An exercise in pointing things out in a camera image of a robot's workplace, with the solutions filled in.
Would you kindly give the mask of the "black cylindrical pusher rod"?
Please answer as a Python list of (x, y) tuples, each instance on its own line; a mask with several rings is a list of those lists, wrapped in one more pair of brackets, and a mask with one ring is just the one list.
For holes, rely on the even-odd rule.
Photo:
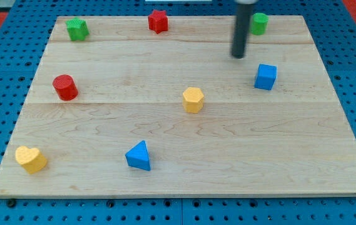
[(247, 37), (251, 16), (257, 0), (236, 0), (235, 26), (231, 44), (231, 55), (241, 59), (245, 57)]

